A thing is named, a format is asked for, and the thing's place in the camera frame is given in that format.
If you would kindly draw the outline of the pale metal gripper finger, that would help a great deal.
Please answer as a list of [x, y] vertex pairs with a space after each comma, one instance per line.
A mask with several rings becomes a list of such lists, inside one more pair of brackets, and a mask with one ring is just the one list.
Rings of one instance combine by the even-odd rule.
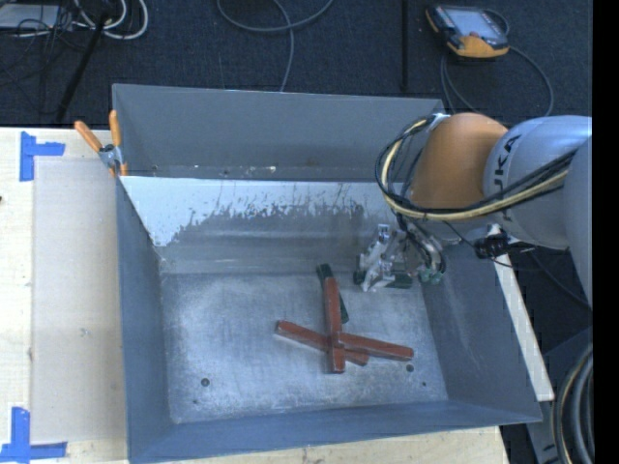
[[364, 292], [386, 288], [393, 283], [393, 274], [384, 271], [367, 270], [363, 272], [361, 288]]
[[380, 241], [371, 243], [368, 248], [359, 254], [357, 271], [378, 275], [382, 270], [382, 255], [386, 245]]

